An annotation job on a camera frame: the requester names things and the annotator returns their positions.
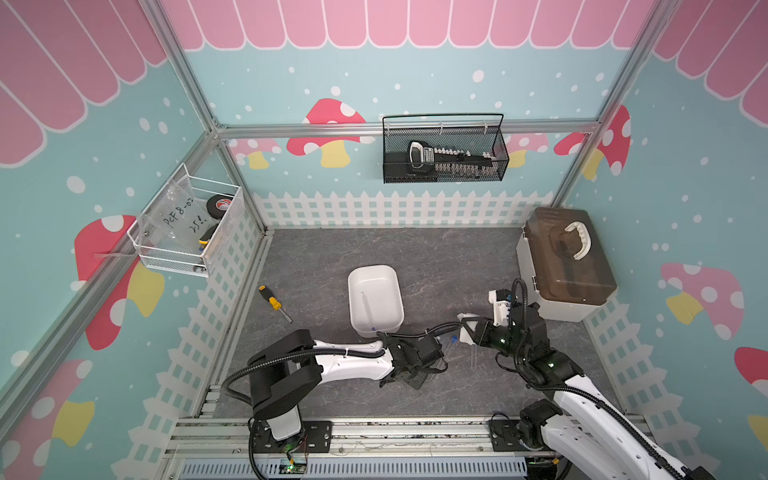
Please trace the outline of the white wiping cloth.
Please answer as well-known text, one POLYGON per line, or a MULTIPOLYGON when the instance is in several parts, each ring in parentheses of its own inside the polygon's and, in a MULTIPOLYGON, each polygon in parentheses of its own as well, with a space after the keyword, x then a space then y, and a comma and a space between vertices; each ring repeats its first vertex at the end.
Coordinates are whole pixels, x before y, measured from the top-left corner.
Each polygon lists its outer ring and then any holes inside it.
POLYGON ((474 335, 478 323, 483 320, 483 317, 471 313, 459 313, 457 320, 461 324, 458 340, 468 345, 476 345, 474 335))

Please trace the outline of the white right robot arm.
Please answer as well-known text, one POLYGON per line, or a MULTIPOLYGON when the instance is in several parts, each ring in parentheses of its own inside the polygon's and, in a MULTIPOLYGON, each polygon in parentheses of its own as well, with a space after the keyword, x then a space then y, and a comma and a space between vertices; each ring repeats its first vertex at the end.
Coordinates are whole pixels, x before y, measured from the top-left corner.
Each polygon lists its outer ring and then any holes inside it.
POLYGON ((583 369, 551 346, 536 303, 501 303, 500 323, 460 314, 465 340, 513 361, 525 386, 545 398, 521 410, 521 445, 553 450, 587 475, 601 479, 711 479, 667 453, 616 409, 583 369))

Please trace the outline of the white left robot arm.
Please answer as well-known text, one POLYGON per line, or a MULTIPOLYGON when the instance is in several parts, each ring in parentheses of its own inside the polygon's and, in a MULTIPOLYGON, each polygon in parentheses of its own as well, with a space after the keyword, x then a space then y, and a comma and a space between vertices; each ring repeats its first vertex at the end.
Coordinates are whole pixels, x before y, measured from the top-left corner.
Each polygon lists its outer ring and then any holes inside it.
POLYGON ((430 331, 379 331, 370 343, 334 344, 300 329, 253 355, 226 377, 221 391, 249 405, 252 421, 266 425, 272 441, 286 443, 304 435, 299 404, 322 384, 361 379, 418 390, 447 368, 442 344, 430 331))

